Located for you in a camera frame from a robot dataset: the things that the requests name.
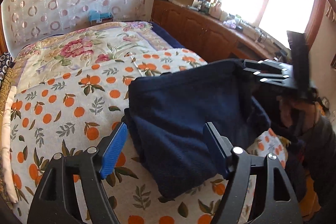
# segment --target wooden cabinet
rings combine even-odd
[[[227,29],[219,20],[168,1],[154,0],[152,20],[207,62],[232,56],[253,60],[273,59],[252,39]]]

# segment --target person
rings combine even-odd
[[[327,117],[322,116],[316,104],[279,99],[282,123],[289,128],[293,125],[292,109],[305,112],[302,127],[304,163],[314,181],[321,210],[307,224],[336,223],[336,135]]]

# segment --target blue cloth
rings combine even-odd
[[[224,60],[130,84],[125,122],[165,198],[217,174],[203,140],[206,122],[243,149],[268,130],[270,120],[251,96],[249,79],[240,62]]]
[[[185,48],[178,42],[174,37],[172,37],[165,29],[160,27],[154,22],[150,22],[153,26],[152,31],[155,32],[158,36],[162,37],[169,45],[173,48]]]

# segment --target dark blue garment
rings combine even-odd
[[[239,61],[224,60],[130,84],[125,122],[165,198],[217,174],[203,140],[206,122],[243,149],[268,130],[270,121],[252,99],[249,82]]]
[[[150,22],[153,26],[152,31],[155,32],[158,36],[162,37],[169,45],[173,48],[185,48],[178,42],[174,37],[172,37],[165,29],[160,27],[154,22]]]

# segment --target curtain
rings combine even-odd
[[[328,11],[325,14],[332,22],[336,22],[336,13],[334,12],[333,8],[331,8],[331,5],[329,5]]]

